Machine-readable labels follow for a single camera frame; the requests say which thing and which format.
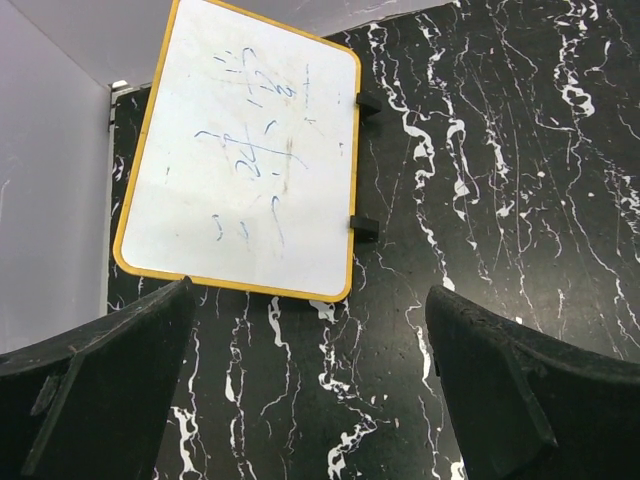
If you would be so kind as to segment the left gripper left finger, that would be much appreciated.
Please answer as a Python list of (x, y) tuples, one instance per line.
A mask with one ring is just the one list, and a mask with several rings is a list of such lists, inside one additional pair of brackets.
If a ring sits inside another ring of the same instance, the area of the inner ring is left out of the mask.
[(151, 478), (195, 309), (185, 277), (2, 354), (2, 478)]

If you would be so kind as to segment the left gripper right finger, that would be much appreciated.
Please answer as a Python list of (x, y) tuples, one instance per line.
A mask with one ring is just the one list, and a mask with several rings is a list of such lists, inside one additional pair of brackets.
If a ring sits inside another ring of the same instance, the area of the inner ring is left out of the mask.
[(639, 366), (501, 317), (443, 287), (428, 338), (471, 479), (636, 479)]

